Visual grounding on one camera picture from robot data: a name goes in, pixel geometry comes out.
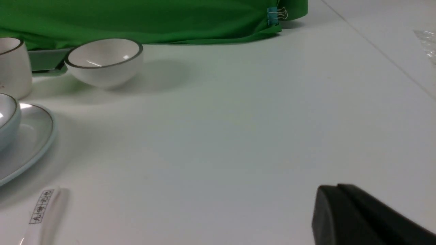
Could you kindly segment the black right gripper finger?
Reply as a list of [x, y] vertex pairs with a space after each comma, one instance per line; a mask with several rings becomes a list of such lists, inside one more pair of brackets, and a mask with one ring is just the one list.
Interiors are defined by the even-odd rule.
[[312, 217], [316, 245], [434, 245], [435, 233], [353, 184], [320, 185]]

